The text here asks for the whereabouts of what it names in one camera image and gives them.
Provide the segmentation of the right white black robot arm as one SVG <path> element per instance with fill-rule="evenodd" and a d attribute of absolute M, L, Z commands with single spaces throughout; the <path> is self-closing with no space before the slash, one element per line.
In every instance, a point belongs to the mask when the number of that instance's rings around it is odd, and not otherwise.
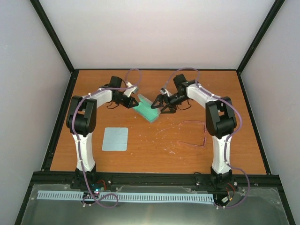
<path fill-rule="evenodd" d="M 210 169 L 210 183 L 217 189 L 232 178 L 230 163 L 230 142 L 237 126 L 235 111 L 229 97 L 215 95 L 197 83 L 188 81 L 183 74 L 176 75 L 173 82 L 177 89 L 171 94 L 166 88 L 151 105 L 162 114 L 175 113 L 184 101 L 193 100 L 205 109 L 205 126 L 213 140 L 213 162 Z"/>

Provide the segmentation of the grey felt glasses case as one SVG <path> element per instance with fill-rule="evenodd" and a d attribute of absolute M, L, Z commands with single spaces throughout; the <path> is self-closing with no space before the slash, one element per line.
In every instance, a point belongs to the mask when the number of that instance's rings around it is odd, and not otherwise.
<path fill-rule="evenodd" d="M 135 106 L 133 109 L 148 122 L 153 123 L 156 119 L 159 118 L 160 109 L 152 109 L 151 105 L 153 102 L 146 98 L 144 95 L 138 94 L 137 96 L 139 98 L 138 106 Z"/>

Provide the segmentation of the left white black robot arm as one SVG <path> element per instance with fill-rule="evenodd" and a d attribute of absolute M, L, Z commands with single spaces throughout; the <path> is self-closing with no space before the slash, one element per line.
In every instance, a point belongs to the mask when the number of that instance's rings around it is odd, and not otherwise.
<path fill-rule="evenodd" d="M 75 142 L 77 165 L 73 188 L 94 188 L 97 185 L 96 163 L 92 152 L 92 134 L 97 123 L 97 109 L 106 103 L 116 103 L 133 108 L 139 103 L 131 96 L 137 92 L 138 84 L 112 76 L 110 82 L 85 96 L 72 96 L 66 126 Z"/>

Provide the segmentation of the light blue cleaning cloth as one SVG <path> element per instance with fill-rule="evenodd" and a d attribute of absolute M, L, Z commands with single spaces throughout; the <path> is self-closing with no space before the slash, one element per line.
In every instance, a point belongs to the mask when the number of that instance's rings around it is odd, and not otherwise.
<path fill-rule="evenodd" d="M 127 127 L 106 127 L 102 151 L 126 151 L 128 147 Z"/>

